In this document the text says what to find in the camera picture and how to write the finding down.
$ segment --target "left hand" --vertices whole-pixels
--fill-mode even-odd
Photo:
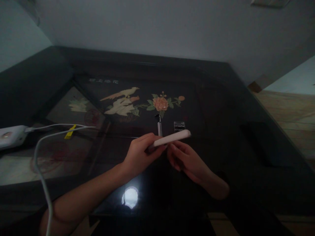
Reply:
[[[150,154],[145,152],[154,141],[160,138],[163,137],[149,133],[131,141],[127,156],[121,164],[130,178],[134,178],[143,172],[166,149],[166,146],[161,145]]]

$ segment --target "right hand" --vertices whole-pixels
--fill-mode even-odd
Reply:
[[[178,171],[183,171],[217,200],[228,196],[229,185],[213,173],[198,154],[188,145],[174,141],[168,145],[167,158]]]

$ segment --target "forearm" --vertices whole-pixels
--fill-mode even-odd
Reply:
[[[200,185],[216,200],[226,199],[230,193],[229,185],[212,171]]]
[[[118,164],[104,174],[80,185],[53,202],[51,235],[67,235],[113,190],[130,180]],[[40,224],[40,235],[45,235],[48,210]]]

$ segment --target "white bird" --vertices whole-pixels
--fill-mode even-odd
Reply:
[[[131,89],[126,89],[126,90],[120,91],[118,93],[115,93],[113,95],[110,95],[106,98],[103,98],[100,101],[104,101],[106,99],[114,99],[114,98],[120,97],[122,95],[125,95],[125,98],[126,97],[128,98],[128,97],[130,97],[131,94],[134,94],[137,89],[139,89],[139,88],[138,87],[132,87]]]

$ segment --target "yellow tag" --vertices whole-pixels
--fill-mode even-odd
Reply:
[[[72,133],[73,133],[73,131],[68,132],[68,133],[66,134],[66,136],[65,136],[65,139],[71,139]]]

